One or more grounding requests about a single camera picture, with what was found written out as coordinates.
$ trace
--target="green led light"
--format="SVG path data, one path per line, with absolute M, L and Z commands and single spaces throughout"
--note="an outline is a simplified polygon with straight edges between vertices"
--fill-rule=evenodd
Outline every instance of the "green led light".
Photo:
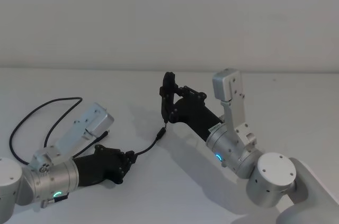
M 62 194 L 62 192 L 61 192 L 61 191 L 58 191 L 58 192 L 56 192 L 56 193 L 53 195 L 53 198 L 55 198 L 56 196 L 61 195 L 61 194 Z

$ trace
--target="black cable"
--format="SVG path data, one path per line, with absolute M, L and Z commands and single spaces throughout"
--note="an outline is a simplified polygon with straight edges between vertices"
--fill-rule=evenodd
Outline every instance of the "black cable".
M 101 134 L 98 138 L 96 138 L 92 143 L 90 143 L 88 146 L 86 146 L 84 149 L 82 149 L 80 152 L 78 152 L 76 155 L 73 155 L 73 158 L 78 157 L 80 154 L 82 154 L 85 150 L 89 149 L 92 145 L 98 143 L 101 141 L 103 138 L 105 138 L 108 135 L 108 131 L 105 131 L 104 133 Z
M 140 152 L 136 153 L 135 155 L 136 155 L 136 156 L 139 156 L 139 155 L 144 154 L 144 153 L 148 152 L 149 150 L 151 150 L 151 149 L 155 146 L 155 143 L 156 143 L 158 140 L 162 139 L 162 137 L 164 136 L 165 133 L 166 133 L 166 124 L 165 124 L 164 127 L 162 127 L 162 128 L 159 130 L 159 132 L 158 132 L 158 134 L 157 134 L 155 140 L 153 141 L 153 143 L 152 143 L 149 147 L 147 147 L 145 150 L 140 151 Z
M 14 148 L 13 148 L 13 137 L 15 135 L 15 133 L 17 132 L 17 130 L 20 128 L 20 126 L 32 115 L 34 114 L 37 110 L 41 109 L 42 107 L 50 104 L 50 103 L 53 103 L 53 102 L 57 102 L 57 101 L 68 101 L 68 100 L 78 100 L 72 107 L 70 107 L 70 109 L 68 109 L 59 119 L 58 121 L 52 126 L 52 128 L 49 130 L 47 136 L 46 136 L 46 139 L 44 141 L 44 144 L 43 146 L 46 147 L 47 146 L 47 142 L 48 142 L 48 138 L 50 136 L 50 134 L 52 133 L 53 129 L 58 125 L 58 123 L 70 112 L 72 111 L 76 106 L 78 106 L 80 104 L 81 101 L 83 101 L 83 98 L 81 97 L 71 97 L 71 98 L 57 98 L 55 100 L 51 100 L 51 101 L 48 101 L 40 106 L 38 106 L 36 109 L 34 109 L 32 112 L 30 112 L 28 115 L 25 116 L 24 119 L 21 120 L 21 122 L 19 122 L 19 124 L 14 128 L 11 136 L 10 136 L 10 150 L 11 150 L 11 153 L 13 154 L 13 156 L 18 160 L 20 161 L 22 164 L 25 164 L 25 165 L 28 165 L 29 163 L 24 161 L 22 158 L 20 158 Z
M 50 130 L 47 133 L 47 136 L 44 140 L 43 143 L 43 147 L 47 147 L 47 142 L 49 139 L 49 136 L 51 135 L 51 133 L 53 132 L 53 130 L 55 129 L 55 127 L 59 124 L 59 122 L 62 121 L 63 118 L 65 118 L 66 115 L 69 114 L 70 111 L 72 111 L 76 106 L 78 106 L 80 104 L 81 101 L 83 101 L 83 98 L 81 97 L 73 97 L 73 98 L 64 98 L 64 99 L 57 99 L 56 101 L 65 101 L 65 100 L 79 100 L 77 101 L 73 106 L 70 107 L 69 110 L 67 110 L 59 119 L 58 121 L 56 121 L 56 123 L 53 124 L 53 126 L 50 128 Z

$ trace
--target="silver bracket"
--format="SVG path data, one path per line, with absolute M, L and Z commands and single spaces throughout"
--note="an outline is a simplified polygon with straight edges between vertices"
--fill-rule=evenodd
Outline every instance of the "silver bracket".
M 78 147 L 99 137 L 113 122 L 106 109 L 94 103 L 54 146 L 36 151 L 29 166 L 40 174 L 49 172 L 52 166 L 68 161 Z
M 224 122 L 234 144 L 251 150 L 256 145 L 256 137 L 245 121 L 242 77 L 239 70 L 225 69 L 213 76 L 215 97 L 224 107 Z

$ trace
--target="cylindrical joint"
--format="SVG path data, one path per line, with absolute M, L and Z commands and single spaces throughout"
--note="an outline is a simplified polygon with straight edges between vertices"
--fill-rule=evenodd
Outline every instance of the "cylindrical joint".
M 292 161 L 282 154 L 267 153 L 259 158 L 247 183 L 247 195 L 256 205 L 273 207 L 294 185 L 295 179 Z
M 5 223 L 13 214 L 21 176 L 18 163 L 0 158 L 0 223 Z
M 255 147 L 251 150 L 241 147 L 231 138 L 224 124 L 212 131 L 206 145 L 220 159 L 222 166 L 229 167 L 241 179 L 249 179 L 262 155 Z
M 23 169 L 23 179 L 16 203 L 27 205 L 33 202 L 66 195 L 77 189 L 79 184 L 78 169 L 73 160 L 54 166 L 46 174 L 30 169 Z

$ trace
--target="cable connector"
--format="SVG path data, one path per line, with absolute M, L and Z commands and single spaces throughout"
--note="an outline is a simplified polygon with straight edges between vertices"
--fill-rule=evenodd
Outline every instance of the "cable connector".
M 156 141 L 159 141 L 160 139 L 162 139 L 165 133 L 166 133 L 166 127 L 162 127 L 157 134 Z

